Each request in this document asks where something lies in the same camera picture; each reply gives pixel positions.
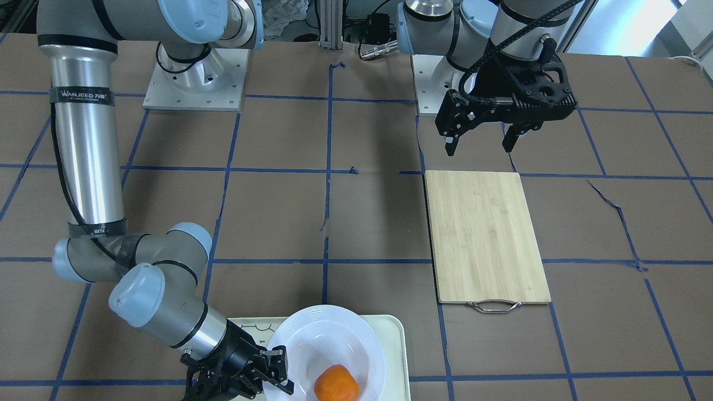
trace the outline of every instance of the metal handle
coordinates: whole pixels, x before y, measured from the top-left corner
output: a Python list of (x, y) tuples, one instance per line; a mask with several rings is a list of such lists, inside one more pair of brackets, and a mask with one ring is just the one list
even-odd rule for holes
[(480, 306), (477, 302), (469, 302), (469, 303), (466, 303), (466, 305), (470, 306), (471, 308), (477, 310), (480, 313), (508, 313), (511, 310), (513, 310), (523, 304), (522, 302), (508, 302), (508, 301), (503, 301), (503, 300), (486, 301), (486, 302), (488, 302), (488, 303), (491, 303), (491, 302), (504, 303), (505, 305), (509, 305), (510, 307), (508, 309), (485, 309), (482, 306)]

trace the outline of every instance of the orange fruit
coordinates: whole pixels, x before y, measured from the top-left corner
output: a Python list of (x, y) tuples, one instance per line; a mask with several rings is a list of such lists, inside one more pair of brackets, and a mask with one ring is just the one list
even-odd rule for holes
[(359, 384), (342, 365), (334, 365), (314, 383), (314, 395), (319, 401), (357, 401)]

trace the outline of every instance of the white plate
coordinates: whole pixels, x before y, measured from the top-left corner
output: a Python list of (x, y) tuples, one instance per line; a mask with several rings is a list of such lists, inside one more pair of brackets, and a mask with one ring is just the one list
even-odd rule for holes
[(386, 383), (386, 360), (379, 338), (350, 310), (333, 305), (305, 308), (275, 331), (268, 349), (287, 347), (287, 373), (294, 382), (289, 396), (265, 386), (267, 401), (317, 401), (314, 382), (327, 368), (345, 366), (359, 384), (358, 401), (379, 401)]

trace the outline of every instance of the cutting board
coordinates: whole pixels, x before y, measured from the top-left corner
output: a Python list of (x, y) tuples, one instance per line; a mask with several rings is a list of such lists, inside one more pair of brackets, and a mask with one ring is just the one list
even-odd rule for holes
[(550, 289), (520, 175), (427, 171), (442, 303), (549, 303)]

